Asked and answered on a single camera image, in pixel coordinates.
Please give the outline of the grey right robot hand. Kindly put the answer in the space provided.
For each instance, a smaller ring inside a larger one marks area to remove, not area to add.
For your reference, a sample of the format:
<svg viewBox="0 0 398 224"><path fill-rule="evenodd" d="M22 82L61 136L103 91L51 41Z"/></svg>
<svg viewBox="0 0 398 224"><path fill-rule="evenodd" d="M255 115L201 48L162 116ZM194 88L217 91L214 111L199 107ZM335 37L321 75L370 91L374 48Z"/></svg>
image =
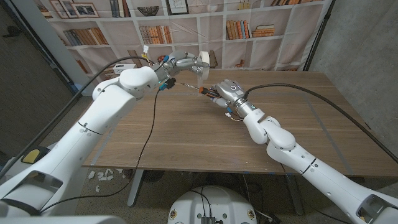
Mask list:
<svg viewBox="0 0 398 224"><path fill-rule="evenodd" d="M221 97L211 98L211 101L222 108L227 108L228 106L237 107L246 102L243 98L244 89L237 81L225 79L213 85L212 88L216 90Z"/></svg>

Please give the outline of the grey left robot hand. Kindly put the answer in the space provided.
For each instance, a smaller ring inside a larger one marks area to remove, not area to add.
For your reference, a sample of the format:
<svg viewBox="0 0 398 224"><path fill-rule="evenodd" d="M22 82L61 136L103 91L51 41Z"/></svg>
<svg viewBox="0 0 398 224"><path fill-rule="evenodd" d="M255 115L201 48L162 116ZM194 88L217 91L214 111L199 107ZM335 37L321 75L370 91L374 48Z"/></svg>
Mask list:
<svg viewBox="0 0 398 224"><path fill-rule="evenodd" d="M160 81L166 81L176 76L180 71L188 70L194 73L199 80L207 80L210 72L210 56L201 51L198 56L189 52L175 51L164 57L156 74Z"/></svg>

